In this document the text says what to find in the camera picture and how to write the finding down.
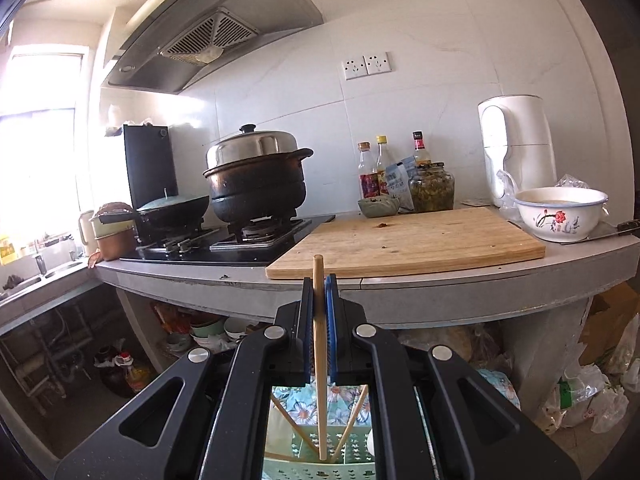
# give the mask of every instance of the wok lid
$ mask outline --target wok lid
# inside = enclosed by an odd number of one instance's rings
[[[156,200],[152,200],[151,202],[143,205],[138,208],[139,212],[153,211],[155,209],[162,209],[165,207],[169,207],[172,205],[184,204],[185,202],[190,202],[191,200],[200,200],[203,198],[208,198],[207,195],[203,196],[193,196],[193,195],[176,195],[176,196],[165,196],[162,198],[158,198]]]

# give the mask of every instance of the small green bowl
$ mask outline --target small green bowl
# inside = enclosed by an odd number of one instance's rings
[[[358,200],[358,207],[367,218],[380,218],[398,214],[400,200],[395,196],[380,195]]]
[[[209,321],[200,324],[191,324],[191,332],[196,337],[209,337],[210,335],[220,335],[225,331],[226,318],[217,321]]]

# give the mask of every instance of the wooden cutting board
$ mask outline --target wooden cutting board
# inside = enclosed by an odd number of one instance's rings
[[[545,256],[542,242],[487,208],[322,224],[267,267],[267,277],[311,277],[314,254],[338,278],[473,269]]]

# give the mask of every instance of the faucet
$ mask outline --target faucet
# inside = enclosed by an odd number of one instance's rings
[[[40,274],[44,276],[47,273],[47,266],[44,263],[44,260],[42,259],[42,254],[36,254],[33,258],[36,260],[36,263],[38,264],[38,270],[40,271]]]

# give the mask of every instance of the green utensil basket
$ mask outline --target green utensil basket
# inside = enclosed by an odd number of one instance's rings
[[[302,431],[318,445],[318,428],[300,426]],[[328,426],[326,428],[328,455],[334,453],[344,426]],[[288,462],[265,458],[262,471],[271,480],[375,480],[376,464],[374,457],[367,451],[367,435],[370,426],[355,426],[351,430],[347,442],[342,448],[342,456],[335,464],[313,462],[316,455],[304,444],[302,438],[294,434],[291,440],[293,456],[309,462]]]

